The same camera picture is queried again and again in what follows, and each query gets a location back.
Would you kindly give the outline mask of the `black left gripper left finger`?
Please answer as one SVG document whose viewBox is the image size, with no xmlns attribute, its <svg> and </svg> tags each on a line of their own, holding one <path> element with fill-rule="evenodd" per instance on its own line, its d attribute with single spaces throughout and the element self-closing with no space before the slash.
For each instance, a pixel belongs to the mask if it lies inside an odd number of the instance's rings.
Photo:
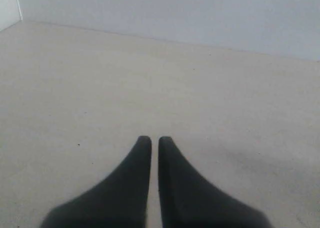
<svg viewBox="0 0 320 228">
<path fill-rule="evenodd" d="M 52 209 L 42 228 L 144 228 L 152 141 L 139 136 L 125 159 L 103 181 Z"/>
</svg>

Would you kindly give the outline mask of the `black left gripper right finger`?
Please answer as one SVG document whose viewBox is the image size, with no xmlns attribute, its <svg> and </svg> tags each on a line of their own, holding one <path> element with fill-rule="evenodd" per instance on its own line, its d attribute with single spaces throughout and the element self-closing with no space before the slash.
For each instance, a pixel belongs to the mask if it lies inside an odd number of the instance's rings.
<svg viewBox="0 0 320 228">
<path fill-rule="evenodd" d="M 206 180 L 173 139 L 158 142 L 158 187 L 164 228 L 271 228 L 259 210 Z"/>
</svg>

